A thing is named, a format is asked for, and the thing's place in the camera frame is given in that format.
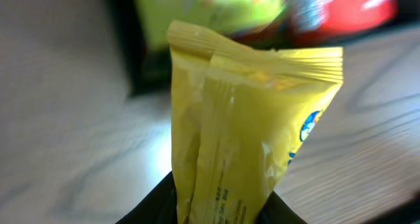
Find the red packaging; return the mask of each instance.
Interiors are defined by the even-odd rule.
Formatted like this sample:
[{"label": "red packaging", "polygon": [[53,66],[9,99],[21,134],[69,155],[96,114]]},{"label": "red packaging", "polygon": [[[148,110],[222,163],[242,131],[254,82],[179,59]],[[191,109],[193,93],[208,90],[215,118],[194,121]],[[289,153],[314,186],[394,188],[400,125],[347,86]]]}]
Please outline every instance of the red packaging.
[{"label": "red packaging", "polygon": [[392,19],[396,0],[289,0],[293,32],[299,42],[374,28]]}]

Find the plastic wrapper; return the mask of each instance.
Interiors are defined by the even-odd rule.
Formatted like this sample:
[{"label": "plastic wrapper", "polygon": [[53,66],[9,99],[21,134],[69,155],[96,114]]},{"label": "plastic wrapper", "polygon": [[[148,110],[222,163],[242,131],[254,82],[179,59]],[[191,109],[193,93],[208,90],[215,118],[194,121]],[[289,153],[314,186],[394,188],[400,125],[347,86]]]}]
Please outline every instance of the plastic wrapper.
[{"label": "plastic wrapper", "polygon": [[284,0],[134,0],[149,50],[167,46],[173,20],[226,35],[258,33],[285,9]]},{"label": "plastic wrapper", "polygon": [[254,223],[343,83],[342,48],[255,51],[169,28],[178,223]]},{"label": "plastic wrapper", "polygon": [[378,27],[397,14],[397,0],[289,0],[294,40],[319,44]]}]

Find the blue logo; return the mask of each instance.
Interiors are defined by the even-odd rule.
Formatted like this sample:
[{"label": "blue logo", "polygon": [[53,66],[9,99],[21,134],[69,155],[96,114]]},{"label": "blue logo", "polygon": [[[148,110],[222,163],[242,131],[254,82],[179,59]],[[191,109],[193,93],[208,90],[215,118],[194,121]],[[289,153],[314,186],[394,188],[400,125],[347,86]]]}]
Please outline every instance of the blue logo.
[{"label": "blue logo", "polygon": [[304,122],[302,129],[301,129],[301,141],[305,141],[305,139],[309,136],[309,133],[314,129],[316,122],[322,116],[322,111],[316,111],[309,115],[308,119]]}]

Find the yellow snack packet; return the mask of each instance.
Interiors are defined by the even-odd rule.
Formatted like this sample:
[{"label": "yellow snack packet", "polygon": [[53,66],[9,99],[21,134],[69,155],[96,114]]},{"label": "yellow snack packet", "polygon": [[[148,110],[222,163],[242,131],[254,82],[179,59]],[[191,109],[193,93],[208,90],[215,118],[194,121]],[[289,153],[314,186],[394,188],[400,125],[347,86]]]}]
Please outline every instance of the yellow snack packet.
[{"label": "yellow snack packet", "polygon": [[343,83],[342,48],[254,51],[173,22],[178,223],[253,223]]}]

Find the wood grain surface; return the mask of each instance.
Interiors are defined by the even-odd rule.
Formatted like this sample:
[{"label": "wood grain surface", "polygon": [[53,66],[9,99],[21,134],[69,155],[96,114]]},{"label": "wood grain surface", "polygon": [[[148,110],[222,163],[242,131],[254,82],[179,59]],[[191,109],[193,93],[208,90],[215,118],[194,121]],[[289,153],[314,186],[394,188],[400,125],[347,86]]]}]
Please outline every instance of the wood grain surface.
[{"label": "wood grain surface", "polygon": [[[171,169],[169,94],[127,101],[103,0],[0,0],[0,223],[115,223]],[[420,28],[345,49],[345,84],[276,192],[361,223],[420,189]]]}]

